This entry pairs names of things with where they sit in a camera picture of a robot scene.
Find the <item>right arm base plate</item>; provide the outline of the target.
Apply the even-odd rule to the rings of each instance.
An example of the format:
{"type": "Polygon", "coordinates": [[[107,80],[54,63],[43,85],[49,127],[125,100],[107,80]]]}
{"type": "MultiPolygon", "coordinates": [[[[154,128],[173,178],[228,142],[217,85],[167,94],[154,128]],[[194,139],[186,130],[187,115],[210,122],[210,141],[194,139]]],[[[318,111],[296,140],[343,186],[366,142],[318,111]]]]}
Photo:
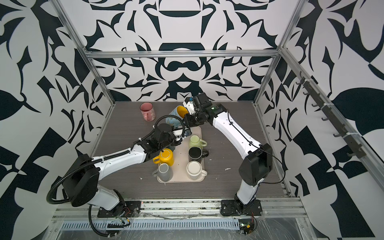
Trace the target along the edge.
{"type": "Polygon", "coordinates": [[[239,200],[222,200],[220,213],[222,216],[261,216],[262,206],[259,200],[253,200],[247,205],[239,200]]]}

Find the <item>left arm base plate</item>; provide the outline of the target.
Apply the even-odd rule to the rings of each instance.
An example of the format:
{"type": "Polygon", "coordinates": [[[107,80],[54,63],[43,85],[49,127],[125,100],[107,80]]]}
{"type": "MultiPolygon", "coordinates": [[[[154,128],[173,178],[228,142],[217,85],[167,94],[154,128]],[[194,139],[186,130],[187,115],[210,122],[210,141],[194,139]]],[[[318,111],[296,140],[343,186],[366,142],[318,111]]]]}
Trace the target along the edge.
{"type": "Polygon", "coordinates": [[[97,217],[114,218],[120,216],[122,218],[130,218],[140,213],[141,204],[141,201],[126,201],[124,204],[118,204],[110,211],[107,211],[104,208],[99,208],[97,217]]]}

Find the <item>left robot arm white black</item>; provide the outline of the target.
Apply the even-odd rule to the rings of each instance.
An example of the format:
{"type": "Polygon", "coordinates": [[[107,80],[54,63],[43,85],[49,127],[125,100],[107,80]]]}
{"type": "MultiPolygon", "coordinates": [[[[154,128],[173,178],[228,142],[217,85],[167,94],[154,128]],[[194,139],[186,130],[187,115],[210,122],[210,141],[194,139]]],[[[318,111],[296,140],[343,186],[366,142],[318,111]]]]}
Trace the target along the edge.
{"type": "Polygon", "coordinates": [[[127,210],[124,198],[117,190],[101,186],[99,181],[121,169],[153,160],[166,148],[179,145],[188,125],[184,119],[174,118],[180,122],[180,127],[156,121],[149,134],[126,150],[94,158],[87,154],[79,156],[67,173],[53,183],[46,201],[51,205],[89,205],[89,211],[93,206],[101,207],[114,218],[121,219],[127,210]]]}

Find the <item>pink floral mug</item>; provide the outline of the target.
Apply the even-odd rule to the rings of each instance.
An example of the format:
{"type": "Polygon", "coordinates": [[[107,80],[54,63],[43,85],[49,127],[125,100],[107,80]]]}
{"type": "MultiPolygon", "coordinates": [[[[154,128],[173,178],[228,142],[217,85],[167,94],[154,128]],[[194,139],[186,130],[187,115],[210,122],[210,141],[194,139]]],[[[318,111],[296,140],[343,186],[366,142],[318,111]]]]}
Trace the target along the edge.
{"type": "Polygon", "coordinates": [[[146,122],[152,122],[156,118],[156,113],[152,103],[143,103],[140,106],[140,111],[146,122]]]}

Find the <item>light blue mug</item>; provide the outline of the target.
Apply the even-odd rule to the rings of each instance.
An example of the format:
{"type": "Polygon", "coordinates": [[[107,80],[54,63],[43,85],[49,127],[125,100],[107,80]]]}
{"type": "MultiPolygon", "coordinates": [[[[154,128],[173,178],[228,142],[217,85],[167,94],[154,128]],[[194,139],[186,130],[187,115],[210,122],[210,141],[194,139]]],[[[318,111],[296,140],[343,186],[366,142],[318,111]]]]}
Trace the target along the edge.
{"type": "Polygon", "coordinates": [[[179,127],[182,126],[182,124],[181,124],[181,122],[178,120],[178,118],[181,119],[181,120],[183,120],[184,117],[185,117],[185,115],[188,114],[188,113],[189,113],[189,112],[188,112],[188,110],[187,110],[185,107],[183,107],[183,106],[177,106],[177,107],[176,107],[175,109],[173,109],[173,111],[170,113],[170,115],[172,115],[172,116],[176,116],[176,118],[174,118],[174,117],[167,117],[167,118],[166,118],[166,123],[167,123],[168,125],[170,125],[171,127],[177,129],[177,128],[179,128],[179,127]]]}

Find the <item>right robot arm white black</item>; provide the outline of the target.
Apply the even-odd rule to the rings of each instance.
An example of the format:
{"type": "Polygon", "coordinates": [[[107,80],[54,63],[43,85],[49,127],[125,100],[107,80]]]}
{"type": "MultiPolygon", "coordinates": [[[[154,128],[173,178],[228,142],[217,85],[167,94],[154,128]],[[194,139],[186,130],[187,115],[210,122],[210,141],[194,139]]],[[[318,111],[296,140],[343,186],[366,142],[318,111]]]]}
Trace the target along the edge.
{"type": "Polygon", "coordinates": [[[262,145],[252,138],[233,119],[229,111],[221,104],[211,104],[206,108],[188,106],[184,117],[186,127],[197,127],[204,123],[219,130],[236,148],[243,162],[239,168],[242,182],[235,200],[242,207],[255,198],[259,186],[273,169],[273,150],[268,144],[262,145]]]}

